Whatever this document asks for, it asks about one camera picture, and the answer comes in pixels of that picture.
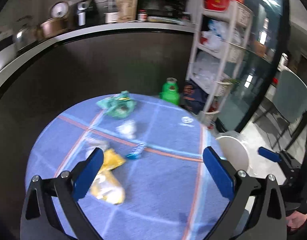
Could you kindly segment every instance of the round table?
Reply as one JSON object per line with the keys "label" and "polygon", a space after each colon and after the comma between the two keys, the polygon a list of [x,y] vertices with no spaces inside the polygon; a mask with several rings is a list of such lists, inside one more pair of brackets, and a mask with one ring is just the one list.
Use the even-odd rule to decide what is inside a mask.
{"label": "round table", "polygon": [[[70,107],[42,131],[28,160],[26,188],[35,174],[56,177],[85,160],[86,138],[108,141],[122,157],[145,142],[140,159],[127,160],[112,171],[125,189],[123,204],[87,193],[79,205],[104,239],[203,239],[228,204],[202,162],[207,146],[223,156],[215,138],[196,119],[188,119],[187,111],[144,95],[131,94],[135,110],[126,119],[114,119],[96,105],[107,96]],[[129,119],[136,122],[134,140],[116,130]],[[75,236],[58,199],[53,200],[65,232]]]}

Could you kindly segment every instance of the brown pot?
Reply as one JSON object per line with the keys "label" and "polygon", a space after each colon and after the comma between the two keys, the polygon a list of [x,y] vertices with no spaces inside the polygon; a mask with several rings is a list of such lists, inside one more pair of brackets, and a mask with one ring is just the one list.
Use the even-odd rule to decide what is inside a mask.
{"label": "brown pot", "polygon": [[45,38],[52,38],[66,32],[66,20],[62,18],[52,18],[42,23],[41,28]]}

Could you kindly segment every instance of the jar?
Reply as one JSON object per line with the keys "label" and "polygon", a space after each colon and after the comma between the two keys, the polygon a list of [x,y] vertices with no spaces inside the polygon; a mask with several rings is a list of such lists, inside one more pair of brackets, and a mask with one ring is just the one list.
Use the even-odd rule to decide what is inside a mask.
{"label": "jar", "polygon": [[145,10],[139,10],[138,13],[138,21],[139,22],[145,22],[147,20],[147,13]]}

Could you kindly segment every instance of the gray chair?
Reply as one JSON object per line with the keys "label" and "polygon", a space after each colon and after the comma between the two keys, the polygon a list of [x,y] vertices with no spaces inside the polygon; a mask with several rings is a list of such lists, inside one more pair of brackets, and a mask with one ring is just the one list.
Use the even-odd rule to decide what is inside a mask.
{"label": "gray chair", "polygon": [[287,122],[287,126],[279,134],[276,142],[271,147],[274,148],[278,143],[279,150],[281,150],[279,139],[284,135],[289,125],[295,122],[307,110],[307,86],[296,74],[289,70],[283,70],[280,73],[272,103],[273,106],[253,122],[257,122],[261,117],[270,113],[273,108],[276,108],[279,115]]}

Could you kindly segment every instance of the rice cooker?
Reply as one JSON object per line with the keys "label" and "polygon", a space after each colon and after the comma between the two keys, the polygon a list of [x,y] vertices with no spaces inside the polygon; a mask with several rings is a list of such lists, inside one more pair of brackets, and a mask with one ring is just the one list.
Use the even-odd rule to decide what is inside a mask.
{"label": "rice cooker", "polygon": [[69,4],[64,1],[56,3],[50,9],[51,19],[41,24],[45,38],[51,38],[67,31]]}
{"label": "rice cooker", "polygon": [[13,31],[0,32],[0,70],[16,57]]}

